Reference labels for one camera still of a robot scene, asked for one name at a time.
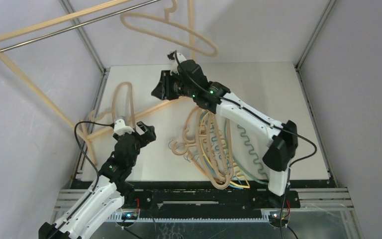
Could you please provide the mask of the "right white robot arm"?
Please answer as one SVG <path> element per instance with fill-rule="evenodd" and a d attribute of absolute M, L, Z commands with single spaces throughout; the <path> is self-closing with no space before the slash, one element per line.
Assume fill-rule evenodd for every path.
<path fill-rule="evenodd" d="M 270 174 L 268 202 L 273 207 L 281 207 L 287 201 L 290 161 L 298 147 L 294 122 L 282 123 L 254 109 L 228 87 L 209 81 L 193 60 L 175 63 L 171 70 L 163 70 L 151 95 L 169 101 L 189 97 L 201 109 L 225 117 L 259 136 L 268 148 L 262 157 Z"/>

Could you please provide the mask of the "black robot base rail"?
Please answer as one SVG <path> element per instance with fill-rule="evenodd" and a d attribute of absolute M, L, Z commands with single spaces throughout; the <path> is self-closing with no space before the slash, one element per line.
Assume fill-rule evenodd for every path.
<path fill-rule="evenodd" d="M 285 215 L 301 207 L 297 191 L 278 197 L 267 186 L 251 181 L 249 189 L 219 190 L 208 181 L 133 181 L 134 194 L 123 209 L 139 207 L 157 219 L 249 219 L 261 210 L 282 210 Z"/>

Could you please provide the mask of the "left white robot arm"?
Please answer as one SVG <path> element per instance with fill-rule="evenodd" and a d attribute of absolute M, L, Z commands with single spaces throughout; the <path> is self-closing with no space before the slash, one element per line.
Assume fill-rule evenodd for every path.
<path fill-rule="evenodd" d="M 142 121 L 134 128 L 118 119 L 109 125 L 116 140 L 114 150 L 97 172 L 97 178 L 76 203 L 59 219 L 45 222 L 38 231 L 40 239 L 88 239 L 121 207 L 131 207 L 139 199 L 134 186 L 126 181 L 136 165 L 142 148 L 156 140 L 155 128 Z"/>

